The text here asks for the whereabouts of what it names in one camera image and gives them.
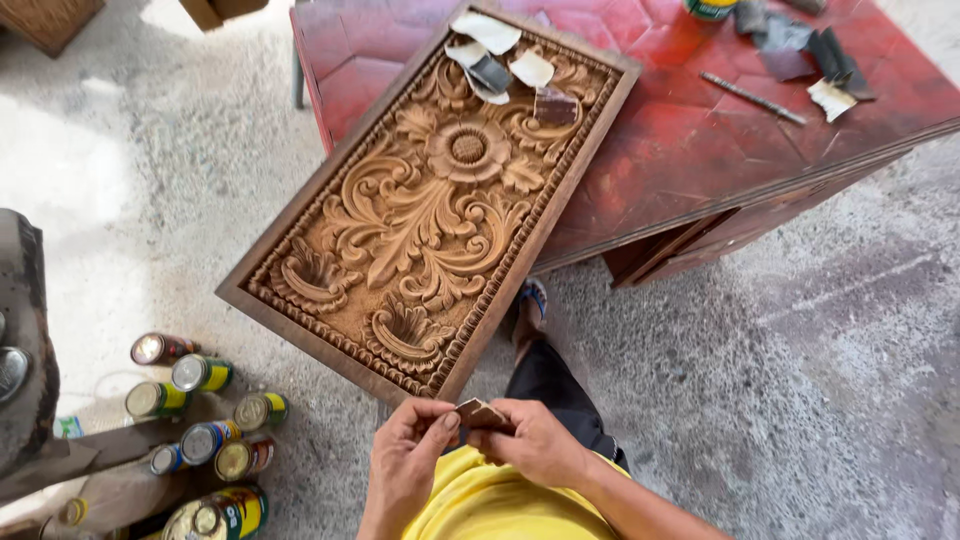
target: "foot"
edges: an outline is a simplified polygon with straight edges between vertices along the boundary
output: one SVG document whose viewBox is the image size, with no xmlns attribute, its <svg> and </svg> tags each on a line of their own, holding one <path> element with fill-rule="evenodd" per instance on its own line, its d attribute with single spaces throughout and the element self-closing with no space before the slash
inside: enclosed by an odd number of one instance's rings
<svg viewBox="0 0 960 540">
<path fill-rule="evenodd" d="M 514 327 L 517 363 L 523 359 L 531 343 L 546 337 L 540 330 L 546 313 L 546 290 L 540 280 L 528 278 L 518 296 L 519 316 Z"/>
</svg>

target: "man's right hand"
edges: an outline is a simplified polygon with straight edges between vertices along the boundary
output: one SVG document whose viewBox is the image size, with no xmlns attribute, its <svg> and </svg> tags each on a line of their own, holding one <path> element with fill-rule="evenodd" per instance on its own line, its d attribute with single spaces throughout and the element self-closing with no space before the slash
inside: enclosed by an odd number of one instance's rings
<svg viewBox="0 0 960 540">
<path fill-rule="evenodd" d="M 513 437 L 498 431 L 473 430 L 467 444 L 494 463 L 510 463 L 527 479 L 548 487 L 578 489 L 590 451 L 573 438 L 541 402 L 493 400 L 516 428 Z"/>
</svg>

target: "fingernail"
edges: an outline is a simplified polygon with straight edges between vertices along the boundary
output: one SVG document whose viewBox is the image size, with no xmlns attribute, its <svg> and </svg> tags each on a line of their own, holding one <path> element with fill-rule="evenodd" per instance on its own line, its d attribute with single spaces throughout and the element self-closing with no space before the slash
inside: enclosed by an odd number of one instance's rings
<svg viewBox="0 0 960 540">
<path fill-rule="evenodd" d="M 457 424 L 460 424 L 460 417 L 456 412 L 447 412 L 444 415 L 444 427 L 448 430 L 452 430 L 457 427 Z"/>
</svg>

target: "red wooden table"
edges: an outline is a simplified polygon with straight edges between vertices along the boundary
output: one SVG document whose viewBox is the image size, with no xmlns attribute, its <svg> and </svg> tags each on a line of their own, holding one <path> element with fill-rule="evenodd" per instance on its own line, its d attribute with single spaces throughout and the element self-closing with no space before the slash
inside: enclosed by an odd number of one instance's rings
<svg viewBox="0 0 960 540">
<path fill-rule="evenodd" d="M 832 26 L 879 95 L 833 125 L 816 81 L 778 83 L 733 21 L 681 0 L 501 0 L 637 58 L 639 83 L 540 253 L 535 271 L 605 253 L 615 284 L 712 260 L 812 208 L 920 142 L 960 130 L 960 91 L 870 0 L 830 0 Z M 327 0 L 291 10 L 324 147 L 376 99 L 455 0 Z M 810 119 L 780 120 L 699 78 L 712 72 Z"/>
</svg>

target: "carved sunflower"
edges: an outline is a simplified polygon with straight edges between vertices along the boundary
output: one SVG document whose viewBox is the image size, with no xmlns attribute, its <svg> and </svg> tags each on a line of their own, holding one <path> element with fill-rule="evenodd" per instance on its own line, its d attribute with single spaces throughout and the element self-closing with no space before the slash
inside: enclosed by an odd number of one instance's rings
<svg viewBox="0 0 960 540">
<path fill-rule="evenodd" d="M 290 255 L 270 269 L 276 294 L 313 315 L 343 307 L 347 289 L 363 281 L 363 276 L 342 268 L 330 252 L 316 253 L 300 236 L 290 245 Z"/>
<path fill-rule="evenodd" d="M 500 178 L 512 148 L 503 128 L 480 114 L 453 118 L 426 138 L 430 168 L 462 184 Z"/>
<path fill-rule="evenodd" d="M 405 373 L 432 370 L 457 329 L 433 322 L 423 306 L 407 307 L 394 293 L 387 293 L 384 302 L 364 320 L 367 348 Z"/>
</svg>

